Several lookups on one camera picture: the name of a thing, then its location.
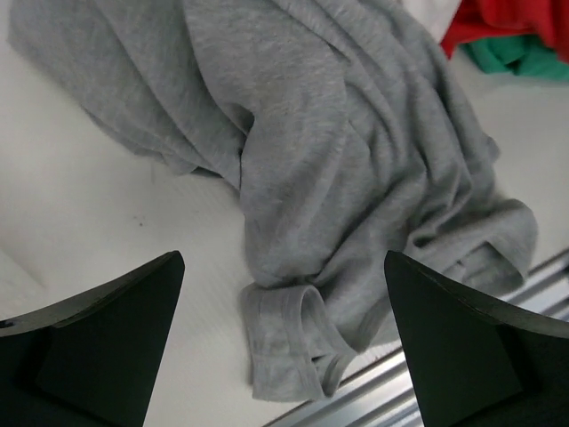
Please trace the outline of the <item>grey tank top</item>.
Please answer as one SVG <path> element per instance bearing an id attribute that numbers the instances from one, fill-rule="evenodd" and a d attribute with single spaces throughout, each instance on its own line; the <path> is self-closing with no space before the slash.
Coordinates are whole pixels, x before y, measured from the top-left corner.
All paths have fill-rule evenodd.
<path id="1" fill-rule="evenodd" d="M 429 32 L 392 1 L 15 1 L 9 42 L 130 151 L 238 191 L 256 399 L 332 396 L 395 341 L 398 251 L 493 295 L 532 211 Z"/>

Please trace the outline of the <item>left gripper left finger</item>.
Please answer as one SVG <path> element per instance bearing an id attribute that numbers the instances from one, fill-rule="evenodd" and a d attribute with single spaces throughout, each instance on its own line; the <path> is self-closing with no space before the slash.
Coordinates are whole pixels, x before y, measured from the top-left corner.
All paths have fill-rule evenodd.
<path id="1" fill-rule="evenodd" d="M 185 264 L 163 254 L 120 278 L 1 322 L 3 426 L 141 426 Z"/>

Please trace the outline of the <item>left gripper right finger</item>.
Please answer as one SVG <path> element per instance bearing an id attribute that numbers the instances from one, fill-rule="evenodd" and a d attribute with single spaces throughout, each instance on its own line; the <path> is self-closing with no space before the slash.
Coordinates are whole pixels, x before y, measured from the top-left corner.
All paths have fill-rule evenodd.
<path id="1" fill-rule="evenodd" d="M 568 325 L 390 251 L 389 300 L 427 426 L 566 426 Z"/>

